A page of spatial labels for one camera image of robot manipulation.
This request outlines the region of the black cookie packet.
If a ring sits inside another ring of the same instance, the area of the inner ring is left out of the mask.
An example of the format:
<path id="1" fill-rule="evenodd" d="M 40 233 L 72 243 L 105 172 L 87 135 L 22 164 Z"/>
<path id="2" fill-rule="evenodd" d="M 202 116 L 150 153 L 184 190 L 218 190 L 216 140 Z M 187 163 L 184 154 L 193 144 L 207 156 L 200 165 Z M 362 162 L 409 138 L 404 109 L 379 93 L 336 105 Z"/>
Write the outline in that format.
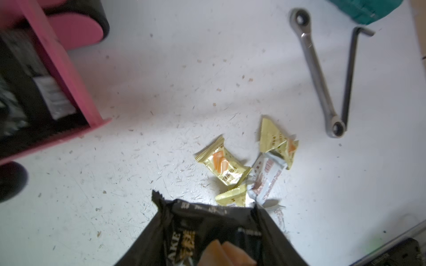
<path id="1" fill-rule="evenodd" d="M 167 200 L 157 191 L 158 211 L 117 262 L 119 266 L 196 266 L 213 241 L 241 248 L 259 266 L 304 266 L 266 210 Z"/>

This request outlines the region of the pink bottom drawer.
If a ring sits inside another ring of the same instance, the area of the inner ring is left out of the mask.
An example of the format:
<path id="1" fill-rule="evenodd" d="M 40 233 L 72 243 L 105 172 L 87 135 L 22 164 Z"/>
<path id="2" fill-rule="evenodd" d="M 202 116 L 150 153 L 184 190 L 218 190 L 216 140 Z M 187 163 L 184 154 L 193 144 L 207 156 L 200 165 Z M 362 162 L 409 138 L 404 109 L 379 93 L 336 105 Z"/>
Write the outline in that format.
<path id="1" fill-rule="evenodd" d="M 27 184 L 18 158 L 106 123 L 38 1 L 2 1 L 1 201 Z"/>

